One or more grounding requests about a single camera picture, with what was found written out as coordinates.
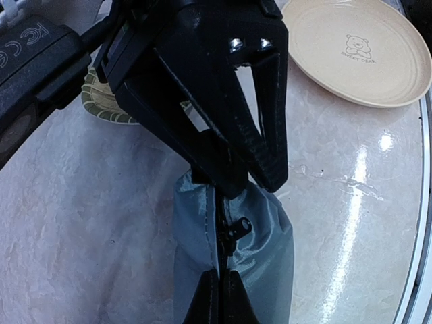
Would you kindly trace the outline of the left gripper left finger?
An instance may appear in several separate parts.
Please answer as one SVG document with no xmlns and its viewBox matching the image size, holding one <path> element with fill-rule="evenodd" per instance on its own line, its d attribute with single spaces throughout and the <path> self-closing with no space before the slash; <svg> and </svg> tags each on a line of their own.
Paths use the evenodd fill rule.
<svg viewBox="0 0 432 324">
<path fill-rule="evenodd" d="M 196 287 L 184 324 L 219 322 L 219 278 L 216 270 L 204 271 Z"/>
</svg>

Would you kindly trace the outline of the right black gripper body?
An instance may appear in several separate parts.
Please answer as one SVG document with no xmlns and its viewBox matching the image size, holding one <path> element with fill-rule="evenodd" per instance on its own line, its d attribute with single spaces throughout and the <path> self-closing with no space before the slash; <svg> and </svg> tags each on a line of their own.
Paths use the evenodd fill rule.
<svg viewBox="0 0 432 324">
<path fill-rule="evenodd" d="M 94 67 L 112 90 L 158 65 L 188 90 L 215 90 L 241 66 L 285 86 L 287 64 L 288 31 L 274 1 L 131 1 Z"/>
</svg>

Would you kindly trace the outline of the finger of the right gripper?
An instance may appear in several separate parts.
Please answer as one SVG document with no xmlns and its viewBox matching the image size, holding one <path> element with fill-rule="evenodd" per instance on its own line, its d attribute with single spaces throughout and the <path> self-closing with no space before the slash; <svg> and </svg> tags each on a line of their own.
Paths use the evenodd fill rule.
<svg viewBox="0 0 432 324">
<path fill-rule="evenodd" d="M 248 177 L 268 192 L 288 178 L 286 89 L 288 31 L 206 36 L 216 88 L 202 106 L 222 154 L 222 192 L 241 192 Z"/>
<path fill-rule="evenodd" d="M 196 169 L 200 178 L 235 198 L 246 187 L 238 156 L 214 131 L 199 131 L 181 108 L 186 93 L 155 53 L 117 49 L 106 56 L 106 80 L 119 106 Z"/>
</svg>

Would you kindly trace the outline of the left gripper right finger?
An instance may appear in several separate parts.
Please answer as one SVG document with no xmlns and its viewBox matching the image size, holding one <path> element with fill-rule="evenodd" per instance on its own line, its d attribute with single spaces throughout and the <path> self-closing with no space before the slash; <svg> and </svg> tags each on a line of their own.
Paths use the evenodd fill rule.
<svg viewBox="0 0 432 324">
<path fill-rule="evenodd" d="M 258 324 L 240 274 L 227 269 L 223 275 L 221 323 Z"/>
</svg>

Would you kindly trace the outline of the grey zip pouch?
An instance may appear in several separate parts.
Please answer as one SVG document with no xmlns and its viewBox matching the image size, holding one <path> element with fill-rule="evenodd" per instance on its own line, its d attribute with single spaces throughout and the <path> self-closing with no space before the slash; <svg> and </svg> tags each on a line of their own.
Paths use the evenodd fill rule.
<svg viewBox="0 0 432 324">
<path fill-rule="evenodd" d="M 240 274 L 259 323 L 288 323 L 294 274 L 293 228 L 281 202 L 248 183 L 228 199 L 216 187 L 186 172 L 175 184 L 173 320 L 184 323 L 204 271 L 219 278 Z"/>
</svg>

